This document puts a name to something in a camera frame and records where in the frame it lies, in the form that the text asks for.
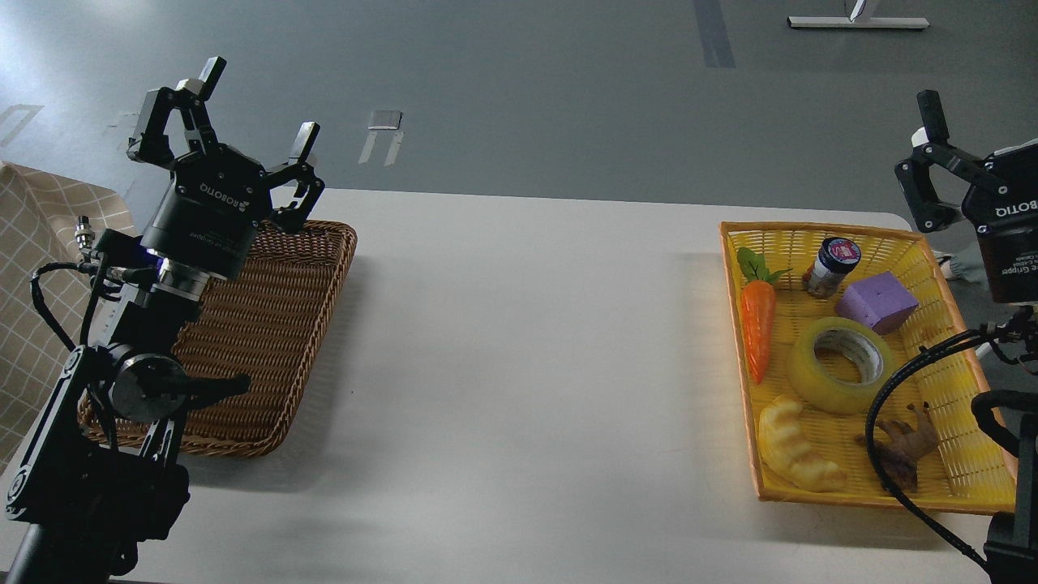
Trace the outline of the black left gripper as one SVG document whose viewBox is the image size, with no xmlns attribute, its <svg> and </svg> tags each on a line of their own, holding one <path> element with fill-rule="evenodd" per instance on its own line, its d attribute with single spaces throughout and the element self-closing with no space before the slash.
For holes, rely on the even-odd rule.
<svg viewBox="0 0 1038 584">
<path fill-rule="evenodd" d="M 260 221 L 271 211 L 270 190 L 295 185 L 289 203 L 271 211 L 269 220 L 282 233 L 296 234 L 325 189 L 309 155 L 321 126 L 302 122 L 286 163 L 268 170 L 229 145 L 219 145 L 207 102 L 227 66 L 211 57 L 200 77 L 176 88 L 146 93 L 138 122 L 127 140 L 127 159 L 172 170 L 172 182 L 141 239 L 141 247 L 161 258 L 195 268 L 222 280 L 236 280 L 255 241 Z M 181 114 L 188 152 L 172 152 L 166 129 L 172 112 Z"/>
</svg>

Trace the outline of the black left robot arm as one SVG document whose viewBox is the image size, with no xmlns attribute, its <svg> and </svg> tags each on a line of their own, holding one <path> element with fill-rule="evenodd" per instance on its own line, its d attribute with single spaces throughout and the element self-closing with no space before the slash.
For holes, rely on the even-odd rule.
<svg viewBox="0 0 1038 584">
<path fill-rule="evenodd" d="M 5 496 L 26 522 L 8 583 L 106 583 L 163 540 L 189 500 L 179 444 L 194 410 L 244 394 L 245 374 L 189 376 L 172 354 L 211 280 L 234 280 L 260 226 L 297 233 L 325 187 L 307 161 L 320 126 L 300 126 L 285 163 L 267 169 L 223 144 L 207 103 L 225 69 L 151 90 L 127 156 L 170 180 L 140 237 L 85 216 L 78 259 L 42 266 L 31 299 L 69 350 Z"/>
</svg>

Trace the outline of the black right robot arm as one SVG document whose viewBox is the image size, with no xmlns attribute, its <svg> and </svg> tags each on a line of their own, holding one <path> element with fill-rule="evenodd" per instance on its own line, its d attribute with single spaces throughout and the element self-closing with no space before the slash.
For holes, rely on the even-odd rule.
<svg viewBox="0 0 1038 584">
<path fill-rule="evenodd" d="M 916 98 L 922 127 L 912 152 L 894 174 L 924 233 L 968 221 L 974 229 L 989 291 L 995 303 L 1015 313 L 1000 325 L 960 333 L 911 361 L 916 371 L 937 362 L 939 354 L 989 346 L 1003 363 L 1036 374 L 1036 143 L 977 157 L 950 144 L 935 90 Z M 1036 395 L 1016 389 L 990 389 L 972 399 L 978 428 L 1017 462 L 1014 508 L 991 518 L 982 569 L 993 583 L 1036 580 Z"/>
</svg>

